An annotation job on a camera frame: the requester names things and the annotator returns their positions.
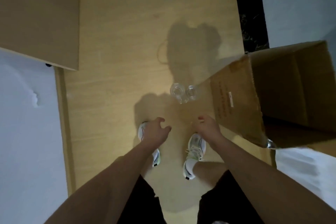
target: cardboard box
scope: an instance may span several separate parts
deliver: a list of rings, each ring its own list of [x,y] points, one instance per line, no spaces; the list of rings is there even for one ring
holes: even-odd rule
[[[241,56],[210,78],[216,120],[261,147],[336,138],[336,82],[325,41]]]

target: floor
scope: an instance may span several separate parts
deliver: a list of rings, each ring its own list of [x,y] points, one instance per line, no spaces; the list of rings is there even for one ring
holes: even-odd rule
[[[181,167],[191,121],[213,115],[207,78],[216,60],[244,53],[237,1],[81,0],[79,51],[79,71],[65,72],[76,188],[138,143],[141,122],[162,116],[173,129],[146,180],[168,223],[196,223],[209,188]],[[197,85],[198,99],[178,104],[173,82]],[[270,162],[268,150],[222,131]],[[205,160],[221,161],[210,147]]]

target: person's right hand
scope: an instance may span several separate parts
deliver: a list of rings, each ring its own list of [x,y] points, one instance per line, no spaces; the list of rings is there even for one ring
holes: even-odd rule
[[[196,132],[209,144],[222,140],[223,135],[217,122],[209,115],[201,115],[193,122]]]

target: white sneaker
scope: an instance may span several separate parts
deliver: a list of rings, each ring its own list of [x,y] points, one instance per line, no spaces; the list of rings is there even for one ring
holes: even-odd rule
[[[143,123],[140,124],[139,129],[138,129],[138,138],[140,141],[142,141],[143,137],[144,137],[144,131],[145,131],[145,127],[147,125],[148,121],[145,121]],[[156,149],[153,152],[153,167],[156,167],[158,164],[160,164],[161,162],[161,157],[160,157],[160,151],[159,149]]]
[[[193,167],[198,161],[203,160],[206,142],[199,134],[193,134],[188,142],[187,159],[183,164],[183,176],[187,180],[195,178]]]

